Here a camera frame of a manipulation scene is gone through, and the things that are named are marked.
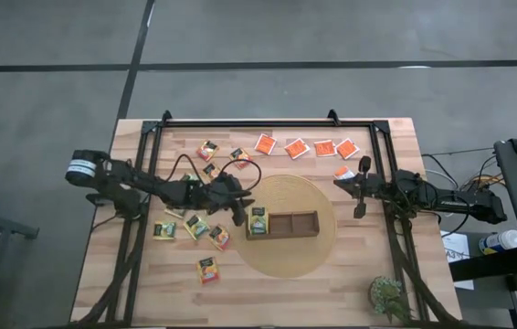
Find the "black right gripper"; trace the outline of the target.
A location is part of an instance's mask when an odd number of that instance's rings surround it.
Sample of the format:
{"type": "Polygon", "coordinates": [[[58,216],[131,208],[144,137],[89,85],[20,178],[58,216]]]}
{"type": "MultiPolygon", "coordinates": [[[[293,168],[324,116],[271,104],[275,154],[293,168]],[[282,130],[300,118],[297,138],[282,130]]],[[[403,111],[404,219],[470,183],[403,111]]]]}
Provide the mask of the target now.
{"type": "Polygon", "coordinates": [[[369,177],[369,170],[371,168],[372,159],[369,156],[363,156],[359,162],[358,175],[345,179],[336,179],[333,183],[342,189],[342,191],[349,194],[351,197],[357,197],[357,205],[353,212],[354,218],[363,218],[366,213],[366,204],[364,199],[366,197],[373,197],[374,193],[378,191],[382,180],[373,175],[369,177]]]}

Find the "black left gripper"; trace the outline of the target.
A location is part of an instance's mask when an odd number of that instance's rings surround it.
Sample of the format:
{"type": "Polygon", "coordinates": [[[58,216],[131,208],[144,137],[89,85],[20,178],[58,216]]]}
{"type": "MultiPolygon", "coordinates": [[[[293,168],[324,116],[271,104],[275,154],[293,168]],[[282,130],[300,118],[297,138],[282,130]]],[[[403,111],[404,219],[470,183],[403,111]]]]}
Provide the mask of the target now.
{"type": "Polygon", "coordinates": [[[221,173],[210,183],[199,181],[196,184],[196,209],[204,210],[208,215],[220,209],[231,210],[234,224],[240,227],[246,218],[245,207],[255,202],[252,198],[244,198],[250,195],[237,178],[221,173]]]}

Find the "yellow red fruit tea bag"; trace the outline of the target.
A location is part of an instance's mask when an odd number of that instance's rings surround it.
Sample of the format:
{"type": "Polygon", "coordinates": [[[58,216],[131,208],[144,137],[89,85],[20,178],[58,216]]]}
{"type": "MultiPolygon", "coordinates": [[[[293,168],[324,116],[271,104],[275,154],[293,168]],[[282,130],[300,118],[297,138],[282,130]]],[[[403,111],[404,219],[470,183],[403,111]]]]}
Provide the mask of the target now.
{"type": "Polygon", "coordinates": [[[203,173],[210,180],[214,180],[219,177],[222,169],[216,163],[209,163],[203,168],[203,173]]]}
{"type": "Polygon", "coordinates": [[[202,284],[217,281],[220,278],[215,257],[199,260],[196,263],[196,269],[198,278],[202,284]]]}
{"type": "Polygon", "coordinates": [[[219,146],[210,140],[205,140],[196,150],[197,155],[208,162],[218,151],[219,146]]]}
{"type": "Polygon", "coordinates": [[[230,234],[225,227],[216,225],[210,230],[209,238],[217,249],[224,250],[230,241],[230,234]]]}
{"type": "Polygon", "coordinates": [[[249,165],[249,162],[252,160],[252,157],[251,155],[246,152],[243,148],[241,147],[238,147],[237,149],[235,149],[234,151],[232,151],[230,154],[229,154],[229,158],[231,161],[234,162],[234,165],[238,168],[238,169],[243,169],[245,168],[246,166],[249,165]]]}

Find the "brown wooden tea organizer box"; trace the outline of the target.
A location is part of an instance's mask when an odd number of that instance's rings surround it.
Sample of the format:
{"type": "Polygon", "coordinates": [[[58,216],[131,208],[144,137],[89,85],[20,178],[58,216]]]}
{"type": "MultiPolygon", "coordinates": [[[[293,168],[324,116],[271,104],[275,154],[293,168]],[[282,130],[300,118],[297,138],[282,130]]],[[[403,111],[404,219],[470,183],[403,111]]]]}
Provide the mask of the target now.
{"type": "Polygon", "coordinates": [[[249,220],[247,224],[247,240],[311,238],[320,233],[317,211],[268,213],[268,232],[263,234],[252,234],[249,220]]]}

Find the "round woven straw placemat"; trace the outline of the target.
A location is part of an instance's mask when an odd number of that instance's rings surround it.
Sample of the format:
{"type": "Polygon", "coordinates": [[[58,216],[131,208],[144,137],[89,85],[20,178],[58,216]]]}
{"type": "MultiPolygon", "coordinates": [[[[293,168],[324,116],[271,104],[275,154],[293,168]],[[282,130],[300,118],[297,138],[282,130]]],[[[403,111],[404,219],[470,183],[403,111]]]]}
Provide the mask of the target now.
{"type": "Polygon", "coordinates": [[[252,191],[256,207],[268,213],[317,211],[320,233],[298,239],[247,240],[247,224],[229,228],[232,248],[251,268],[275,278],[304,276],[328,259],[336,240],[332,202],[315,184],[296,175],[271,175],[252,191]]]}

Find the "small potted green plant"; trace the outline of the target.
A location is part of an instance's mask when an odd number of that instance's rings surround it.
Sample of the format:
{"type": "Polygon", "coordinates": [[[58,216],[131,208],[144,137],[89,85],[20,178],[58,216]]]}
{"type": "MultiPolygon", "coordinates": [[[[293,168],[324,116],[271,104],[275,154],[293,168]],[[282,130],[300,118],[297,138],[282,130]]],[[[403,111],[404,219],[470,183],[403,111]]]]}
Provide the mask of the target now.
{"type": "Polygon", "coordinates": [[[402,282],[386,276],[375,277],[368,288],[368,301],[374,311],[386,316],[392,323],[395,319],[403,324],[411,320],[411,309],[402,295],[402,282]]]}

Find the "white paper sheet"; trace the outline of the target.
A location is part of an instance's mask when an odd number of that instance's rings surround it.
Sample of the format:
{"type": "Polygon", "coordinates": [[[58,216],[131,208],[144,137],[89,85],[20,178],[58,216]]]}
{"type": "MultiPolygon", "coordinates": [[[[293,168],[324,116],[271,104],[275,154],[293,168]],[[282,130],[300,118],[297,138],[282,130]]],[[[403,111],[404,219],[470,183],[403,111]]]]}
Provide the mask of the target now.
{"type": "Polygon", "coordinates": [[[448,263],[470,258],[468,237],[459,233],[440,231],[448,263]]]}

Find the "black stand base bar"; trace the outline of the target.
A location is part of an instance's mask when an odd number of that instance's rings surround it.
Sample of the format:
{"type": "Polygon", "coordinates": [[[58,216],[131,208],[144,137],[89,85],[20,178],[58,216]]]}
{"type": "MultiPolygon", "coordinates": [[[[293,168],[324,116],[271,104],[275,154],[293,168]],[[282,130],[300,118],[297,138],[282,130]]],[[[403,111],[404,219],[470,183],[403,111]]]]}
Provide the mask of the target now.
{"type": "Polygon", "coordinates": [[[453,281],[517,274],[517,248],[449,264],[453,281]]]}

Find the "white canister blue yellow label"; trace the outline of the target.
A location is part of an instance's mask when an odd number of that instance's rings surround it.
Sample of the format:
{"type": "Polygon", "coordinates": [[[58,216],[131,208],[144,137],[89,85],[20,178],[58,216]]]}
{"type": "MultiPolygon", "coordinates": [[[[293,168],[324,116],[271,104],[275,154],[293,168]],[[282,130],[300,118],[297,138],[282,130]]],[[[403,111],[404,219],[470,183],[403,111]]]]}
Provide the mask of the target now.
{"type": "Polygon", "coordinates": [[[484,255],[504,252],[509,249],[517,249],[517,230],[509,229],[481,238],[479,248],[484,255]]]}

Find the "black aluminium rig frame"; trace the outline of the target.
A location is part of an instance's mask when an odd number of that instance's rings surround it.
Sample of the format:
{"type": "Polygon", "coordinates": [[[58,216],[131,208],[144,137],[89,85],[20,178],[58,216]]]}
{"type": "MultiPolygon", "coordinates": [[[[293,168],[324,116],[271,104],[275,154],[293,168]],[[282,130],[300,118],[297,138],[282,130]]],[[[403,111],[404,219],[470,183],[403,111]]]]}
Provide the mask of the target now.
{"type": "Polygon", "coordinates": [[[179,228],[173,240],[153,238],[153,226],[167,219],[164,205],[154,198],[143,222],[124,223],[110,206],[95,215],[70,321],[86,326],[86,315],[110,284],[121,260],[121,246],[142,248],[135,270],[122,283],[111,313],[95,329],[146,327],[283,327],[385,326],[367,299],[377,276],[404,280],[393,259],[396,250],[414,252],[418,271],[436,299],[454,317],[459,301],[444,251],[437,218],[419,214],[409,232],[389,223],[383,205],[370,200],[364,218],[353,217],[354,200],[337,187],[333,173],[341,166],[355,169],[356,158],[319,157],[314,152],[291,159],[284,147],[297,138],[307,143],[352,139],[359,155],[372,158],[374,172],[390,175],[404,169],[423,174],[414,125],[394,119],[238,119],[168,120],[159,131],[142,137],[142,122],[118,123],[111,147],[116,159],[143,154],[144,167],[159,176],[180,177],[205,162],[196,149],[205,140],[219,146],[216,163],[252,191],[271,175],[296,175],[315,184],[332,202],[337,233],[331,255],[297,278],[275,278],[249,267],[232,248],[219,250],[207,238],[198,240],[179,228]],[[270,155],[254,149],[265,133],[277,140],[270,155]],[[243,148],[252,160],[238,169],[229,154],[243,148]],[[196,263],[215,257],[220,278],[202,284],[196,263]]]}

